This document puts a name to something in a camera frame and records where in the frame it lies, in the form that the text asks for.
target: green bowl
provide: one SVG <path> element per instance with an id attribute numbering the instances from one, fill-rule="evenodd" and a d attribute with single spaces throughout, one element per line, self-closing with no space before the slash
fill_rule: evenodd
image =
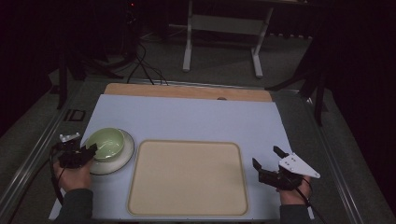
<path id="1" fill-rule="evenodd" d="M 87 140 L 87 148 L 96 144 L 94 158 L 97 161 L 114 161 L 123 149 L 124 135 L 115 128 L 104 128 L 93 133 Z"/>

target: human hand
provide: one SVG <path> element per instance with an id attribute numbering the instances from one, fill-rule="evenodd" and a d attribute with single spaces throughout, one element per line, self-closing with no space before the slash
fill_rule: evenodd
<path id="1" fill-rule="evenodd" d="M 62 168 L 59 162 L 53 164 L 53 169 L 59 180 L 59 185 L 66 192 L 72 189 L 89 189 L 91 187 L 90 168 L 93 159 L 77 169 Z"/>
<path id="2" fill-rule="evenodd" d="M 306 181 L 302 181 L 301 185 L 298 189 L 305 196 L 305 198 L 309 198 L 309 194 L 311 193 L 311 188 L 309 187 L 309 181 L 311 177 L 304 176 Z M 282 205 L 285 204 L 305 204 L 305 200 L 301 197 L 301 195 L 297 192 L 297 190 L 281 190 L 276 189 L 280 194 L 280 203 Z"/>

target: white tabletop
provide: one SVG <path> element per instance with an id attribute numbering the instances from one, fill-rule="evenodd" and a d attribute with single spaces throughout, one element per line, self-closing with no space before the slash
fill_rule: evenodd
<path id="1" fill-rule="evenodd" d="M 115 127 L 129 133 L 134 149 L 147 139 L 233 142 L 241 148 L 247 182 L 248 211 L 241 217 L 141 217 L 128 212 L 127 201 L 136 153 L 110 175 L 93 175 L 93 218 L 102 220 L 268 220 L 279 218 L 279 195 L 258 181 L 252 158 L 270 171 L 280 158 L 273 146 L 291 153 L 276 104 L 272 102 L 221 101 L 164 97 L 101 95 L 82 138 Z M 49 218 L 58 216 L 58 202 Z"/>

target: wooden board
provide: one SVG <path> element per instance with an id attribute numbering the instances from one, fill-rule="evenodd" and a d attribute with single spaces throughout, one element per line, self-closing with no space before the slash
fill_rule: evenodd
<path id="1" fill-rule="evenodd" d="M 242 216 L 248 198 L 239 146 L 144 141 L 128 209 L 140 216 Z"/>
<path id="2" fill-rule="evenodd" d="M 272 102 L 268 91 L 233 88 L 111 83 L 107 85 L 105 94 L 213 100 L 224 98 L 233 101 Z"/>

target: white plate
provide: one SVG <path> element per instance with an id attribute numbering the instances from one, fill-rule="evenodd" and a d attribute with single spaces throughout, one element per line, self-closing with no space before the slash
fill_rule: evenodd
<path id="1" fill-rule="evenodd" d="M 124 136 L 124 147 L 119 157 L 114 161 L 96 161 L 93 160 L 91 166 L 91 174 L 93 175 L 108 175 L 119 170 L 124 166 L 134 154 L 134 139 L 124 130 L 120 130 Z"/>

